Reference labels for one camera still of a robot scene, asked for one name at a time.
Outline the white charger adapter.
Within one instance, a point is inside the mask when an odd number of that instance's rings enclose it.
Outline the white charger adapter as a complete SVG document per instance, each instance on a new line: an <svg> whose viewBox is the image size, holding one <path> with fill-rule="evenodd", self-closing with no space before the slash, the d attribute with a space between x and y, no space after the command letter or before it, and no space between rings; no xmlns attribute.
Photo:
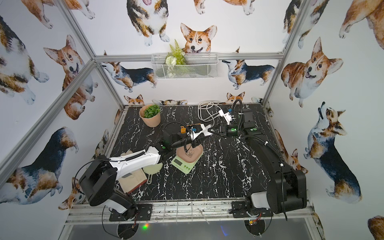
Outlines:
<svg viewBox="0 0 384 240"><path fill-rule="evenodd" d="M202 131L201 131L201 133L200 133L200 136L208 137L208 136L213 135L212 133L209 132L209 129L210 129L211 127L212 127L212 125L204 125L204 124L201 124Z"/></svg>

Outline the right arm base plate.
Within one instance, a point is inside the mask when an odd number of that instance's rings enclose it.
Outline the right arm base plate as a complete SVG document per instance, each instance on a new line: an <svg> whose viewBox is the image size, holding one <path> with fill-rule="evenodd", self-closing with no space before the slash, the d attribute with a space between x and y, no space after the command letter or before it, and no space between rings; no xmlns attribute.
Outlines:
<svg viewBox="0 0 384 240"><path fill-rule="evenodd" d="M258 218L271 217L273 212L264 208L255 208L251 203L246 201L235 201L231 203L229 214L234 218Z"/></svg>

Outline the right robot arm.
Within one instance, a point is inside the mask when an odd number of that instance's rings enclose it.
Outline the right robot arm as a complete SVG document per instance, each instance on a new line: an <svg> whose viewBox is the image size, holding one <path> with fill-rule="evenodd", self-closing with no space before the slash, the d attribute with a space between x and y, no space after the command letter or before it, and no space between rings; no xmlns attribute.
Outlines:
<svg viewBox="0 0 384 240"><path fill-rule="evenodd" d="M306 176L287 164L282 154L268 140L263 131L259 130L252 111L239 112L236 120L231 112L219 110L218 116L225 119L217 127L208 132L220 137L238 137L256 153L262 167L267 170L270 182L263 192L252 193L246 197L243 211L249 215L264 209L273 214L304 209L307 207Z"/></svg>

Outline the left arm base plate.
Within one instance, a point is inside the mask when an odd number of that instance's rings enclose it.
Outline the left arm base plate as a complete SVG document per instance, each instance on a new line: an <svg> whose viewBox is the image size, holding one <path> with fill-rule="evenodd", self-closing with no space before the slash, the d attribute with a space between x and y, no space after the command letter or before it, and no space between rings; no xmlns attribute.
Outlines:
<svg viewBox="0 0 384 240"><path fill-rule="evenodd" d="M153 204L138 204L131 207L123 214L112 210L110 214L110 222L123 222L123 221L149 221L152 216Z"/></svg>

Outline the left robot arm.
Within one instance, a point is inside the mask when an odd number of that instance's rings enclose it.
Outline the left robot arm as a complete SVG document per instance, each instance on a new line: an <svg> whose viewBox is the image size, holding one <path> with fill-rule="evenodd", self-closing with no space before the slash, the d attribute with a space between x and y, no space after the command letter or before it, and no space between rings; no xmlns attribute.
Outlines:
<svg viewBox="0 0 384 240"><path fill-rule="evenodd" d="M104 206L115 210L124 219L130 220L139 214L139 207L133 198L116 187L116 181L136 170L160 163L179 147L190 144L197 146L200 140L211 135L211 125L201 124L198 133L179 136L172 140L163 131L163 137L145 149L122 157L107 158L98 156L90 162L87 170L79 179L79 185L92 207Z"/></svg>

